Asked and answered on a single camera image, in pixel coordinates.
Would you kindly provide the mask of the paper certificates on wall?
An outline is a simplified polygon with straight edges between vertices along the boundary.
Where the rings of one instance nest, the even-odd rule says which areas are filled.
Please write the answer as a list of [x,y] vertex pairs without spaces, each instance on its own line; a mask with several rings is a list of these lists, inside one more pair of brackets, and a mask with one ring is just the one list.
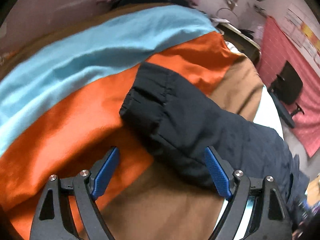
[[299,48],[306,50],[317,67],[319,67],[319,37],[313,31],[315,27],[310,18],[291,3],[281,27]]

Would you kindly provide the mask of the black office chair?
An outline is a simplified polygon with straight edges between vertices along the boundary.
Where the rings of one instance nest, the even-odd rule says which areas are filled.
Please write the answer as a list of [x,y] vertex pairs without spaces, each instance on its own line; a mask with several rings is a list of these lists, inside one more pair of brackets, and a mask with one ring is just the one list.
[[303,88],[303,81],[289,61],[286,61],[281,72],[267,89],[279,117],[289,128],[295,128],[293,117],[302,113],[302,107],[296,102]]

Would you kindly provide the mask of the colourful striped bed quilt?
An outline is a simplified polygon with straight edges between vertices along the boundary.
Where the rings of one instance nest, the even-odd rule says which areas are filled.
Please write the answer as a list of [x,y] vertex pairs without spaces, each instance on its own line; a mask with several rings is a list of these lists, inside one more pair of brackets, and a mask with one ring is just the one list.
[[156,163],[120,118],[143,61],[254,119],[263,83],[253,63],[195,9],[131,5],[39,39],[7,62],[1,81],[2,220],[23,239],[49,176],[75,176],[112,146],[120,162],[97,205],[116,239],[211,235],[222,199]]

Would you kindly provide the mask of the wooden desk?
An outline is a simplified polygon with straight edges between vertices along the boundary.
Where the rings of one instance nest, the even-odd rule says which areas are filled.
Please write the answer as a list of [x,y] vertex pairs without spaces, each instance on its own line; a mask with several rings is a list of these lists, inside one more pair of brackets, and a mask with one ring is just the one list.
[[236,49],[245,54],[257,66],[261,58],[259,44],[245,36],[240,30],[232,26],[226,19],[211,18],[213,26],[224,36],[225,41],[231,42]]

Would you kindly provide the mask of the dark navy puffer jacket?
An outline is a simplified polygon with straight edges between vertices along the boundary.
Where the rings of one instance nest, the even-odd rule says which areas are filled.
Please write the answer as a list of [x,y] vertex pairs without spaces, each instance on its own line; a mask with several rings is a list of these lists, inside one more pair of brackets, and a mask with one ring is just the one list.
[[272,176],[294,224],[303,219],[308,177],[287,143],[269,127],[221,109],[180,74],[142,63],[119,111],[146,150],[192,185],[212,189],[204,151],[215,148],[232,168]]

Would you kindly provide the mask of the pink checked wall cloth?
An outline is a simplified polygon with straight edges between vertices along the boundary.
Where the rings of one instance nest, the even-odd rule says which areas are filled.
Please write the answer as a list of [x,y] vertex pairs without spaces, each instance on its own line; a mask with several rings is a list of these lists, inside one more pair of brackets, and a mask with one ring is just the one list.
[[264,26],[258,73],[289,113],[292,133],[312,157],[319,150],[319,75],[281,30],[268,17]]

